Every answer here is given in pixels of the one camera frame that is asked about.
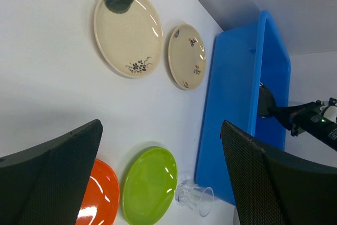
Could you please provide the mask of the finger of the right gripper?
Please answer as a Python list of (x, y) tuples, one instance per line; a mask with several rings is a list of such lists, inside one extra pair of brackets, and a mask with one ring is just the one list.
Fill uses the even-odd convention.
[(268, 109), (269, 115), (276, 118), (277, 121), (287, 130), (292, 130), (292, 113), (295, 111), (294, 106), (278, 107), (272, 106)]

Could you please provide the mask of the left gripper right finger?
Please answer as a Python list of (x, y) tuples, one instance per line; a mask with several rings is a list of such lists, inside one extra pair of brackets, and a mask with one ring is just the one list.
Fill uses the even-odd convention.
[(336, 168), (264, 143), (225, 120), (221, 139), (240, 224), (336, 224)]

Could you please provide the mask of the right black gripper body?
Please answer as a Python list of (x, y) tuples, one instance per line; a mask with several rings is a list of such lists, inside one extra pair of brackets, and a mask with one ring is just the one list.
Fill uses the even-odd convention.
[(336, 150), (336, 99), (315, 101), (289, 107), (290, 132), (298, 136), (307, 132)]

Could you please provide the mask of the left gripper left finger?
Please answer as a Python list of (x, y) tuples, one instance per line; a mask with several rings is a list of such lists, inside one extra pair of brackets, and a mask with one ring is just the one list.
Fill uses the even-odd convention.
[(102, 133), (95, 119), (1, 157), (1, 224), (75, 224)]

